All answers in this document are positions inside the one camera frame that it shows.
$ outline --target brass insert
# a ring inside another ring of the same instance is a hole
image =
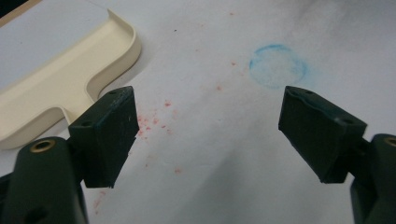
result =
[[[386,143],[388,143],[389,145],[396,147],[396,138],[395,137],[387,137],[384,141]]]
[[[51,149],[53,146],[55,146],[54,140],[43,140],[35,143],[32,147],[30,147],[30,151],[33,153],[40,153]]]

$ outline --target red stain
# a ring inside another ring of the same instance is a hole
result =
[[[175,168],[175,174],[176,175],[179,175],[179,174],[181,174],[181,169],[180,168]]]
[[[139,115],[137,116],[137,122],[139,124],[139,131],[137,132],[137,136],[143,137],[145,134],[145,130],[148,131],[149,129],[147,128],[149,124],[149,119],[144,118],[143,116]]]
[[[172,119],[176,119],[176,117],[177,117],[177,110],[176,109],[174,109],[173,111],[172,111]]]
[[[93,208],[94,208],[94,209],[97,209],[98,206],[99,206],[99,204],[100,204],[101,202],[102,202],[102,201],[101,201],[100,199],[95,200],[95,201],[93,202]]]
[[[170,102],[170,101],[166,100],[164,105],[165,105],[166,107],[169,107],[169,106],[171,106],[171,105],[172,105],[172,102]]]

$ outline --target blue marker stain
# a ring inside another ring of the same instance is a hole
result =
[[[250,76],[270,89],[296,84],[308,73],[307,65],[284,45],[269,45],[254,52],[249,64]]]

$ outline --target black plastic part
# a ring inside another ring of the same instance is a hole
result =
[[[85,223],[88,224],[88,213],[87,213],[87,205],[85,204],[85,197],[84,197],[84,191],[82,190],[81,185],[78,185],[77,188],[77,195],[78,195],[78,202],[79,202],[79,208],[85,218]]]
[[[356,224],[363,224],[369,216],[377,196],[374,191],[367,189],[355,179],[350,186],[353,217]]]
[[[355,176],[354,182],[359,183],[359,185],[356,184],[357,189],[364,188],[364,191],[372,192],[375,195],[375,184],[370,168],[373,158],[368,155],[370,151],[371,144],[361,139],[360,144],[354,146],[351,153],[345,156],[343,162],[338,165],[344,166]]]
[[[0,18],[6,16],[9,12],[20,7],[28,0],[1,0],[0,1]]]
[[[6,202],[9,182],[11,181],[11,174],[0,177],[0,220],[2,219],[3,208]]]
[[[69,143],[82,150],[87,188],[113,187],[139,131],[134,90],[108,92],[69,126]]]
[[[82,148],[75,148],[70,144],[70,138],[67,139],[69,145],[69,153],[73,164],[73,170],[75,172],[75,179],[80,183],[84,179],[86,171],[86,158]]]
[[[396,136],[374,136],[367,156],[377,198],[363,223],[396,223]]]
[[[86,223],[78,185],[66,141],[37,140],[18,154],[2,223]]]
[[[286,87],[278,128],[323,183],[343,183],[366,123],[312,91]]]

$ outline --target white table surface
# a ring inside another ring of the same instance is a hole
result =
[[[320,184],[277,122],[293,85],[367,122],[367,140],[396,134],[395,1],[43,1],[0,28],[0,88],[108,7],[143,51],[104,92],[134,87],[141,133],[115,188],[85,190],[91,223],[353,223],[353,177]],[[1,175],[17,152],[0,152]]]

